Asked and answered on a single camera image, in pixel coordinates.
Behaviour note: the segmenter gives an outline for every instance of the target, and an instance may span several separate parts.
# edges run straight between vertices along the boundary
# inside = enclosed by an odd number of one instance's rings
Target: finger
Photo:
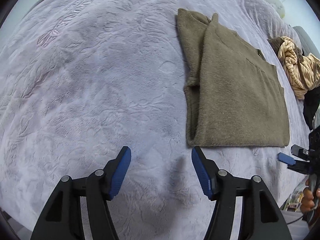
[[[311,210],[311,208],[309,208],[309,207],[306,207],[306,206],[303,206],[303,205],[300,206],[300,211],[301,211],[302,213],[307,213],[307,212],[309,212],[310,210]]]
[[[313,208],[315,206],[315,203],[312,200],[302,199],[301,205],[306,208]]]
[[[313,194],[307,187],[303,190],[302,193],[304,199],[313,200]]]

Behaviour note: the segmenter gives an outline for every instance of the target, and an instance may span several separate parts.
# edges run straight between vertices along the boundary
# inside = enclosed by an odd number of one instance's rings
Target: black cable
[[[292,223],[294,223],[294,222],[297,222],[297,221],[298,221],[298,220],[300,220],[301,218],[303,218],[303,215],[302,215],[301,217],[299,217],[298,219],[296,219],[296,220],[294,220],[294,221],[291,221],[291,222],[287,223],[287,225],[290,225],[290,224],[292,224]]]

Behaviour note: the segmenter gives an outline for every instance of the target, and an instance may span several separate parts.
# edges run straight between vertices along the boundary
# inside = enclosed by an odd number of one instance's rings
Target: white round object
[[[276,10],[276,12],[280,15],[281,19],[284,18],[285,10],[280,0],[265,0],[265,1],[272,5],[272,7]]]

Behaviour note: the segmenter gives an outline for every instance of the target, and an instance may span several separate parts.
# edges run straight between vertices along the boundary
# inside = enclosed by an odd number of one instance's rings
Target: beige striped cloth
[[[283,43],[278,51],[280,60],[295,96],[304,99],[305,93],[320,85],[320,60],[312,53],[299,55],[294,41],[289,37],[281,37]]]

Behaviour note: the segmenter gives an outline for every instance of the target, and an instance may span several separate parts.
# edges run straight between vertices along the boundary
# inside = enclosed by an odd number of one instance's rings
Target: gray headboard
[[[306,31],[301,26],[295,26],[293,28],[299,36],[305,56],[307,56],[311,52],[317,58],[320,58],[319,51],[317,50],[316,46],[314,45]]]

